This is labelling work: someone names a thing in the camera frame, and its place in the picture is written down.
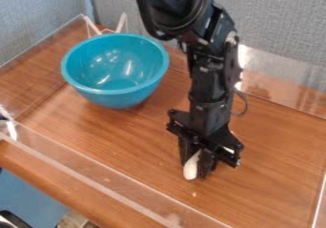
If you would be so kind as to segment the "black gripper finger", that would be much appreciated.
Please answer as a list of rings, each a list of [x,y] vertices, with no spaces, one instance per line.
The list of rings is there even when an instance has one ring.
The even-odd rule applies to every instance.
[[[186,137],[178,138],[180,164],[184,164],[190,157],[199,151],[198,145]]]
[[[202,149],[198,161],[198,177],[206,178],[216,166],[215,153],[208,149]]]

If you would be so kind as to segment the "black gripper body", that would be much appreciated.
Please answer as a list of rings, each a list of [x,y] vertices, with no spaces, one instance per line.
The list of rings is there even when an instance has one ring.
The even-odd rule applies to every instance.
[[[170,110],[170,122],[167,130],[176,135],[176,137],[186,136],[199,147],[199,149],[208,149],[211,152],[218,151],[222,147],[235,150],[234,160],[237,164],[230,165],[232,168],[241,164],[241,152],[245,145],[231,133],[228,128],[228,121],[218,121],[218,114],[208,115],[200,112],[200,116],[194,120],[194,114],[183,111]]]

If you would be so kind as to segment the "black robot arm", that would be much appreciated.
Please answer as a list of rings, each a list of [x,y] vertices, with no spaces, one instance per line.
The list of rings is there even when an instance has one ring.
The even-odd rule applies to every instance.
[[[187,55],[190,110],[170,110],[167,130],[178,136],[183,177],[204,178],[223,162],[241,164],[243,144],[228,124],[242,68],[234,21],[214,0],[136,0],[148,34],[178,42]]]

